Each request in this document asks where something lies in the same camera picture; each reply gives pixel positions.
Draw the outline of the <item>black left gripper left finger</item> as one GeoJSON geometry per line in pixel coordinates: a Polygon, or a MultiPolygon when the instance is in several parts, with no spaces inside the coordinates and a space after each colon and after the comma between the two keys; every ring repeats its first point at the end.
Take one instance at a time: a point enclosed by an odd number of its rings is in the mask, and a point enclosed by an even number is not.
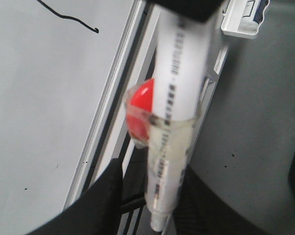
{"type": "Polygon", "coordinates": [[[122,191],[122,161],[112,159],[75,203],[29,234],[115,235],[121,220],[122,191]]]}

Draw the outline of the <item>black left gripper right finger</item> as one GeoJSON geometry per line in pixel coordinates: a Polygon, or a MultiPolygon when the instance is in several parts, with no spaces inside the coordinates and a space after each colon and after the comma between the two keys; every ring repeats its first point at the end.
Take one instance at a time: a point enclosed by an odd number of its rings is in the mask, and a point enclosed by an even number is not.
{"type": "Polygon", "coordinates": [[[268,234],[221,200],[189,165],[173,220],[178,235],[268,234]]]}

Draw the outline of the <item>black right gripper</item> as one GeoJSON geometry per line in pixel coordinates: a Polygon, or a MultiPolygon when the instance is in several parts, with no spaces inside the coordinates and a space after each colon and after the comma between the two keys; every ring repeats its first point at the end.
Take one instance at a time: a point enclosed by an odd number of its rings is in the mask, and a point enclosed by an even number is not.
{"type": "Polygon", "coordinates": [[[200,23],[205,23],[224,0],[149,0],[166,9],[200,23]]]}

